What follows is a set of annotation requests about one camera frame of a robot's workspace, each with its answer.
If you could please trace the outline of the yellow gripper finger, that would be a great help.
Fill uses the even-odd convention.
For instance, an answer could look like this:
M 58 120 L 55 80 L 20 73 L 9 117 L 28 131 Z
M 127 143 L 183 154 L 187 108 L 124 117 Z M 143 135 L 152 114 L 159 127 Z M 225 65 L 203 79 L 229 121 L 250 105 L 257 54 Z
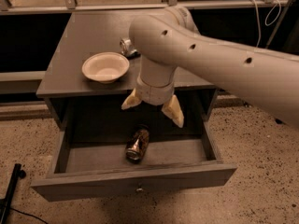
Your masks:
M 169 101 L 167 101 L 163 107 L 162 112 L 170 118 L 179 128 L 183 127 L 184 115 L 182 113 L 178 98 L 173 95 Z
M 142 100 L 138 97 L 136 93 L 136 89 L 133 89 L 130 95 L 124 100 L 124 102 L 121 105 L 121 109 L 129 109 L 131 107 L 135 107 L 137 105 L 140 105 Z

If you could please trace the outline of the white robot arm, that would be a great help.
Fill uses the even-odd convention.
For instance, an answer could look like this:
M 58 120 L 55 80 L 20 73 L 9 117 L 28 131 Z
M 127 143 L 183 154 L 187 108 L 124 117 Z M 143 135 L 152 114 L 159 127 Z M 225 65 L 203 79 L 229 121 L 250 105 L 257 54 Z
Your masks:
M 122 104 L 161 105 L 177 126 L 183 115 L 174 95 L 174 73 L 181 67 L 299 127 L 299 57 L 202 36 L 185 7 L 159 9 L 132 21 L 129 38 L 141 54 L 140 73 Z

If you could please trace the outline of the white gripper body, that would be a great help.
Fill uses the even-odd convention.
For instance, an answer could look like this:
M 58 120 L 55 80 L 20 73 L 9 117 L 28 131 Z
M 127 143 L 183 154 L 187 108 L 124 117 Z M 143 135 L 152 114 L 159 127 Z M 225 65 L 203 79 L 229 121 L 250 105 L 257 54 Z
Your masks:
M 174 94 L 174 83 L 164 87 L 154 87 L 146 84 L 140 77 L 137 78 L 135 86 L 136 96 L 150 105 L 163 105 L 168 102 Z

